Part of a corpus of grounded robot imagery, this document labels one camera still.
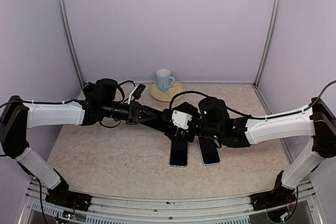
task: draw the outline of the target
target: beige saucer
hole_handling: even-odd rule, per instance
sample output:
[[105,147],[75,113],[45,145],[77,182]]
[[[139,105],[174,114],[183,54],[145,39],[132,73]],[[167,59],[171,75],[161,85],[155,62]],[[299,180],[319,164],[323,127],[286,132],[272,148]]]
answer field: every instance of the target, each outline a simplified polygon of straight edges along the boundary
[[157,83],[154,83],[150,89],[152,97],[154,97],[156,100],[160,102],[170,102],[174,97],[174,95],[181,93],[183,91],[185,91],[185,87],[179,81],[177,81],[174,86],[172,86],[168,91],[165,92],[159,90]]

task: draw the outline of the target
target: black smartphone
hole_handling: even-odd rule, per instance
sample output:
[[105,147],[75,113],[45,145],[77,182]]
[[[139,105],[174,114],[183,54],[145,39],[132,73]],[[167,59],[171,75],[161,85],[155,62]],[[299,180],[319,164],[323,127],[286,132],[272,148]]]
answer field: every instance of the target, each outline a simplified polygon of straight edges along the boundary
[[198,144],[204,165],[216,165],[221,162],[215,140],[209,138],[198,138]]
[[188,143],[184,145],[173,143],[170,148],[170,166],[187,167],[188,164]]

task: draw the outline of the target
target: metal frame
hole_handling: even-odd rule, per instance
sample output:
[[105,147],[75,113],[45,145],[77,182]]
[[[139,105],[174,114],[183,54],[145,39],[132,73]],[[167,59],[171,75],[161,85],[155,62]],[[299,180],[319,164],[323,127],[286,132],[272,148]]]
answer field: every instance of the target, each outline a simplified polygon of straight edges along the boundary
[[[47,188],[43,187],[43,198]],[[299,185],[299,202],[307,201],[314,224],[323,224],[321,209],[309,181]],[[44,201],[45,214],[56,216],[63,210],[71,209],[55,206]],[[249,223],[249,216],[270,211],[271,208],[253,211],[248,194],[204,199],[138,199],[92,195],[88,212],[76,211],[81,220],[72,223],[124,223],[158,224],[173,222],[187,224]],[[28,223],[32,210],[40,211],[39,185],[32,181],[26,193],[19,224]]]
[[58,4],[59,4],[59,10],[61,13],[61,20],[63,24],[64,33],[65,33],[69,51],[70,51],[71,61],[72,61],[73,67],[75,68],[78,83],[80,87],[83,88],[85,85],[85,80],[84,80],[83,73],[80,68],[80,64],[79,64],[78,57],[76,54],[74,40],[71,35],[65,0],[58,0]]
[[273,8],[272,8],[272,12],[271,12],[271,19],[269,22],[269,27],[268,27],[268,31],[267,31],[267,37],[266,37],[266,42],[265,42],[265,46],[264,46],[264,50],[262,53],[262,57],[261,57],[261,62],[257,71],[257,75],[256,75],[256,79],[254,81],[254,86],[255,87],[259,87],[262,76],[264,74],[265,71],[265,66],[266,66],[266,62],[268,59],[268,55],[269,55],[269,50],[272,44],[272,39],[273,39],[273,34],[275,31],[275,26],[276,26],[276,21],[278,18],[278,12],[279,12],[279,7],[280,7],[280,1],[281,0],[274,0],[273,1]]

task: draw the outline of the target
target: mug handle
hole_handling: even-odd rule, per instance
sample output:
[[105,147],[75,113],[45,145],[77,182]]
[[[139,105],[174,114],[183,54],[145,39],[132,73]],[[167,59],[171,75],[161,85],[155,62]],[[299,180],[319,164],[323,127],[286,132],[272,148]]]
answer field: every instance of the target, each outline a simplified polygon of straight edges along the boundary
[[171,85],[171,84],[169,84],[169,87],[171,87],[171,86],[174,86],[175,85],[175,83],[176,83],[176,80],[175,80],[175,78],[174,77],[172,77],[172,76],[169,76],[169,79],[170,80],[173,80],[173,84]]

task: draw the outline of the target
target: enclosure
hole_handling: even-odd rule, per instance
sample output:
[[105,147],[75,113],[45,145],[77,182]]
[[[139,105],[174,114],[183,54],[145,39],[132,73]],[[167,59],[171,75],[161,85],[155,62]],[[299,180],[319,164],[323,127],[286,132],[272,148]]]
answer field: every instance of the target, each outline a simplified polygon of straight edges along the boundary
[[[167,68],[186,90],[208,92],[244,113],[263,115],[309,104],[336,79],[335,0],[0,2],[1,103],[15,94],[27,100],[75,99],[86,83],[110,78],[146,84],[140,102],[163,110],[168,104],[154,101],[149,89],[155,71]],[[334,88],[322,98],[336,113]],[[199,100],[181,99],[195,106]],[[223,147],[221,163],[211,167],[202,165],[197,145],[190,145],[185,169],[169,167],[170,142],[164,136],[139,126],[43,126],[28,130],[27,140],[72,190],[96,197],[91,216],[78,223],[93,223],[95,217],[95,223],[112,218],[130,224],[270,223],[258,222],[257,215],[266,214],[253,215],[246,197],[271,189],[308,138],[247,150]],[[38,184],[11,158],[1,157],[0,164],[0,222],[43,223],[34,198]],[[299,210],[290,220],[295,222],[288,223],[334,223],[335,173],[335,158],[310,173],[299,186]],[[106,207],[104,215],[98,206]],[[307,216],[309,222],[300,222]]]

